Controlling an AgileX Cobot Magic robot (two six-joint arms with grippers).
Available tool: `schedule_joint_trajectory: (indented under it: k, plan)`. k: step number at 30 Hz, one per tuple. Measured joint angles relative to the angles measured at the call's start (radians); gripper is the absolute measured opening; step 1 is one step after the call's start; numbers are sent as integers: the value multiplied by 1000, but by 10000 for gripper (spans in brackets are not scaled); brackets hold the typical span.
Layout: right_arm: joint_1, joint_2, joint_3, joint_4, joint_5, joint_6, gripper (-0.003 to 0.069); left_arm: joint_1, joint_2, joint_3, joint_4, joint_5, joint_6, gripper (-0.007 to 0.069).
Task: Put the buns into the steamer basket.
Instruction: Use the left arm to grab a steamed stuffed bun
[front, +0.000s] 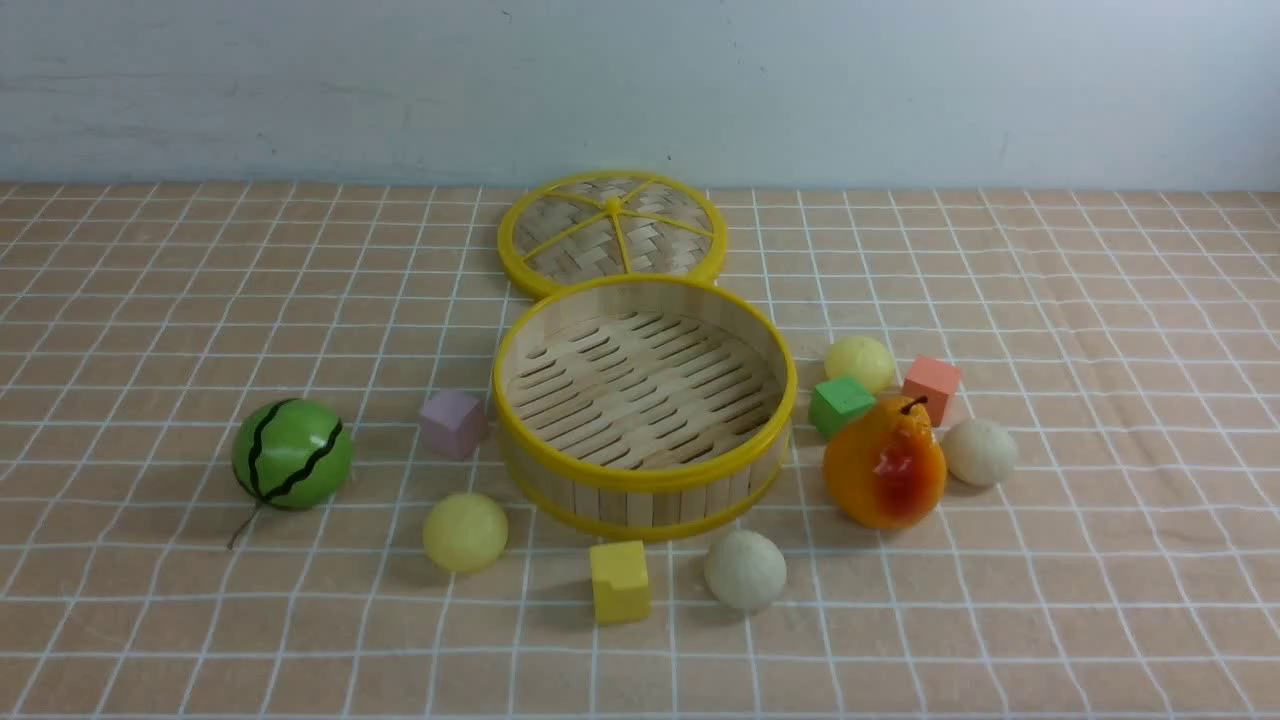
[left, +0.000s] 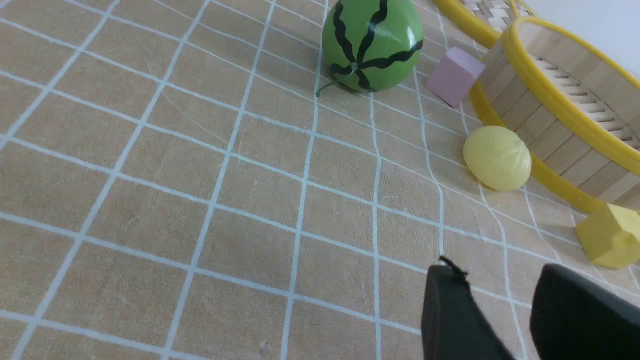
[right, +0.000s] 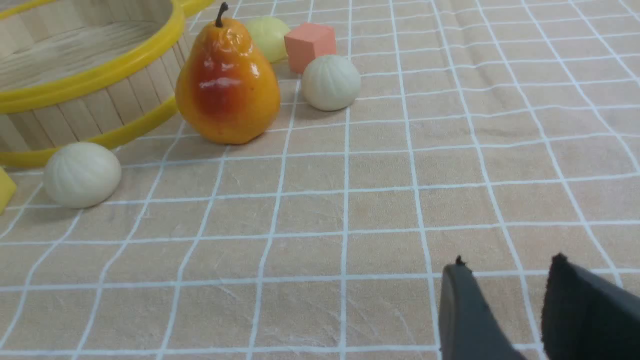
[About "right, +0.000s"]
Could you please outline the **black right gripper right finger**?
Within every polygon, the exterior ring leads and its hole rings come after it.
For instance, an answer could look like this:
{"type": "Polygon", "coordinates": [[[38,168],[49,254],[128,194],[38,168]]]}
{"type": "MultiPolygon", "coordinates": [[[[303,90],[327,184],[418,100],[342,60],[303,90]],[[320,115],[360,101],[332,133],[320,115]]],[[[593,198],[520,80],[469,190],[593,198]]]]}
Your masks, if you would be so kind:
{"type": "Polygon", "coordinates": [[[637,360],[640,299],[558,253],[546,282],[541,340],[550,360],[637,360]]]}

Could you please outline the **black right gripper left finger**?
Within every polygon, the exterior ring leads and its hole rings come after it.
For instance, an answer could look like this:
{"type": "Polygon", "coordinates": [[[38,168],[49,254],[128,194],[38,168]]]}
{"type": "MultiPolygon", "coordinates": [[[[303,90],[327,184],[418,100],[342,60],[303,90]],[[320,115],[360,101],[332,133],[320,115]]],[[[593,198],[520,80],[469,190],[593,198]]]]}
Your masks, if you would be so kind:
{"type": "Polygon", "coordinates": [[[461,256],[442,269],[439,339],[444,360],[525,359],[501,330],[461,256]]]}

